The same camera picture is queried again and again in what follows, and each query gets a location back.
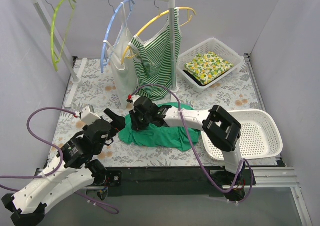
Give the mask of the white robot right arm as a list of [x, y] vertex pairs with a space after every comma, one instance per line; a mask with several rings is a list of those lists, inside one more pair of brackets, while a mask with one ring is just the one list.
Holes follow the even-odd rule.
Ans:
[[204, 132], [213, 146], [222, 151], [226, 178], [231, 183], [230, 189], [223, 190], [209, 177], [219, 191], [230, 192], [244, 179], [243, 170], [247, 161], [240, 150], [242, 125], [223, 107], [214, 105], [207, 110], [188, 110], [183, 109], [181, 104], [177, 107], [168, 104], [158, 106], [147, 97], [133, 99], [131, 95], [127, 101], [133, 104], [129, 114], [134, 131], [144, 130], [154, 124], [157, 127], [184, 127], [186, 133], [189, 133], [189, 128]]

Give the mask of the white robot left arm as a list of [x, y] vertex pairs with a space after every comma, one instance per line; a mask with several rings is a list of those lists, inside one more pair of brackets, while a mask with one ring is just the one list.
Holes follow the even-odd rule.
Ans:
[[121, 172], [107, 170], [93, 156], [102, 152], [106, 145], [125, 128], [125, 118], [115, 114], [109, 108], [104, 113], [110, 122], [98, 116], [91, 106], [71, 114], [85, 123], [62, 147], [57, 155], [37, 176], [31, 176], [31, 182], [15, 193], [2, 197], [6, 209], [12, 212], [14, 225], [38, 225], [55, 205], [86, 186], [101, 186], [98, 193], [104, 200], [110, 186], [119, 186]]

